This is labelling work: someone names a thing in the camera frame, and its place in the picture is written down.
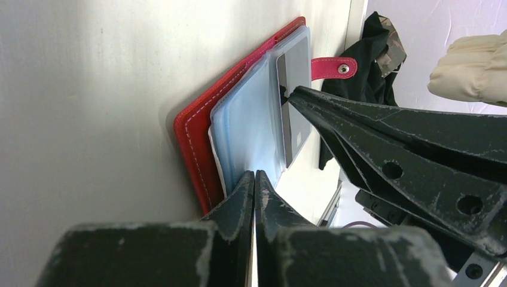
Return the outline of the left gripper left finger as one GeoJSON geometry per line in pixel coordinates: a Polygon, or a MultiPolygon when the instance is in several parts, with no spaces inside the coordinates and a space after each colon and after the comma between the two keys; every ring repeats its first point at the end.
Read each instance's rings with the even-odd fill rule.
{"type": "Polygon", "coordinates": [[[57,243],[37,286],[247,286],[255,175],[198,221],[82,224],[57,243]]]}

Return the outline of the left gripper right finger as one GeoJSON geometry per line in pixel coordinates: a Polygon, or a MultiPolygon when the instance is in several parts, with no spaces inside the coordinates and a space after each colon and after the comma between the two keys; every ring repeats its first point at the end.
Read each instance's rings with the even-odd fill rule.
{"type": "Polygon", "coordinates": [[[260,286],[451,286],[439,245],[420,228],[317,227],[255,174],[260,286]]]}

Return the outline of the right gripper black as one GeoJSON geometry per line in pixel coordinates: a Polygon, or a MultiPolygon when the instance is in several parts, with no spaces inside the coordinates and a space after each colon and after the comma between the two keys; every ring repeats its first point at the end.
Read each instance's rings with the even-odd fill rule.
{"type": "Polygon", "coordinates": [[[358,124],[306,119],[361,189],[355,201],[389,227],[426,230],[456,272],[454,286],[506,286],[506,264],[473,248],[506,255],[506,183],[428,160],[358,124]]]}

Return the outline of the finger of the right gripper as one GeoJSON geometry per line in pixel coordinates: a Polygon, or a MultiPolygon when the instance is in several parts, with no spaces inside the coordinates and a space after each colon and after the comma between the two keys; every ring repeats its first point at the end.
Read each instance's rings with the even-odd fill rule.
{"type": "Polygon", "coordinates": [[[296,106],[328,124],[358,124],[412,153],[479,178],[506,183],[506,116],[401,108],[299,87],[296,106]]]}

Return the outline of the red card holder wallet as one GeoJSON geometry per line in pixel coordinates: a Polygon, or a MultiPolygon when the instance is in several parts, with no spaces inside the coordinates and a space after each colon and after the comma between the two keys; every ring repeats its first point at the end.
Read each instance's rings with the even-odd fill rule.
{"type": "Polygon", "coordinates": [[[245,171],[263,170],[274,186],[285,185],[306,148],[319,146],[289,95],[358,70],[352,56],[312,58],[310,29],[298,17],[179,112],[173,129],[203,213],[231,194],[245,171]]]}

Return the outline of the black VIP credit card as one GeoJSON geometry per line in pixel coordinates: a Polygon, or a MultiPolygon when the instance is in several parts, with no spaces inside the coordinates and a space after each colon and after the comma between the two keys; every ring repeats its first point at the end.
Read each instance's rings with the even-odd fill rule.
{"type": "Polygon", "coordinates": [[[276,58],[276,72],[280,90],[285,164],[289,168],[311,133],[311,124],[296,106],[295,98],[297,88],[308,87],[311,81],[308,36],[287,41],[276,58]]]}

